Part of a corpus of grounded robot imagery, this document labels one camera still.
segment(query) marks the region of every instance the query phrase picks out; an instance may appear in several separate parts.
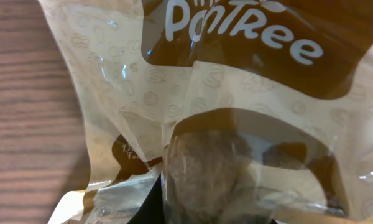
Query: brown wooden surface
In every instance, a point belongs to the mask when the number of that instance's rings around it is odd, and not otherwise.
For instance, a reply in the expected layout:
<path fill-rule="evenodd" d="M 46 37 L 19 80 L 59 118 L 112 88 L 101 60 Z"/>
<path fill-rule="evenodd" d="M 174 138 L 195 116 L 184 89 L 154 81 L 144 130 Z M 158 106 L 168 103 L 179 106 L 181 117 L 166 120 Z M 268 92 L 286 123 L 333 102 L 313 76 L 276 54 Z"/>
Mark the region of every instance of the brown wooden surface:
<path fill-rule="evenodd" d="M 47 223 L 86 187 L 77 98 L 37 0 L 0 0 L 0 223 Z"/>

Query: food package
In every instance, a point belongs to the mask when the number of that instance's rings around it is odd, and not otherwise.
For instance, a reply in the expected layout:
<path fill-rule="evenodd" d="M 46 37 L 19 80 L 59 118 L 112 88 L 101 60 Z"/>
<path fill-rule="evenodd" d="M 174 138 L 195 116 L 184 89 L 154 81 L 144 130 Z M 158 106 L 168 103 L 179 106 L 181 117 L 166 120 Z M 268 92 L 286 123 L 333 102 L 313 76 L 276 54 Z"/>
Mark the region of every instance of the food package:
<path fill-rule="evenodd" d="M 91 163 L 50 224 L 127 223 L 160 173 L 168 223 L 373 223 L 373 0 L 39 1 Z"/>

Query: crinkled plastic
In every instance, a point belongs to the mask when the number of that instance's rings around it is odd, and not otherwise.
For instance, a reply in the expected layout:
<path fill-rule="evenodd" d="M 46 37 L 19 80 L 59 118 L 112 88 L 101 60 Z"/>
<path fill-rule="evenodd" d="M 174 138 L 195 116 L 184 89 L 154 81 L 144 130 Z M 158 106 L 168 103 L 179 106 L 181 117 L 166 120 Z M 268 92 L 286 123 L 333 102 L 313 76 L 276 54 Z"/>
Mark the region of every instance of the crinkled plastic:
<path fill-rule="evenodd" d="M 373 219 L 373 0 L 39 1 L 91 162 L 50 224 L 127 223 L 161 172 L 168 223 Z"/>

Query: plastic bag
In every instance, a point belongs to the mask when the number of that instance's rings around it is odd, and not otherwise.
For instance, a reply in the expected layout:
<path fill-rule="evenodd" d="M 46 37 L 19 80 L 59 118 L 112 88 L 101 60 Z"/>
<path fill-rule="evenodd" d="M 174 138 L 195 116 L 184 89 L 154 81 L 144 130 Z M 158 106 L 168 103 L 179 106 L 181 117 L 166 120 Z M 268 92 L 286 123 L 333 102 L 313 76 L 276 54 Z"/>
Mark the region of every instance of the plastic bag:
<path fill-rule="evenodd" d="M 169 222 L 373 218 L 373 0 L 40 3 L 91 161 L 50 223 L 127 222 L 162 156 Z"/>

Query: wood grain surface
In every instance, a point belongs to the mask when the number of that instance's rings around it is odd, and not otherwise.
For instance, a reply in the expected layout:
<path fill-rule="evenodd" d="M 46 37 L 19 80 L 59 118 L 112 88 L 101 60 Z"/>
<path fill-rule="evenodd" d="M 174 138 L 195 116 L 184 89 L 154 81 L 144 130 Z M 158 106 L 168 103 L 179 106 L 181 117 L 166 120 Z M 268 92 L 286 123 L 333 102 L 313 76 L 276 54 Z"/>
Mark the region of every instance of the wood grain surface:
<path fill-rule="evenodd" d="M 47 223 L 90 175 L 81 113 L 37 0 L 0 0 L 0 224 Z"/>

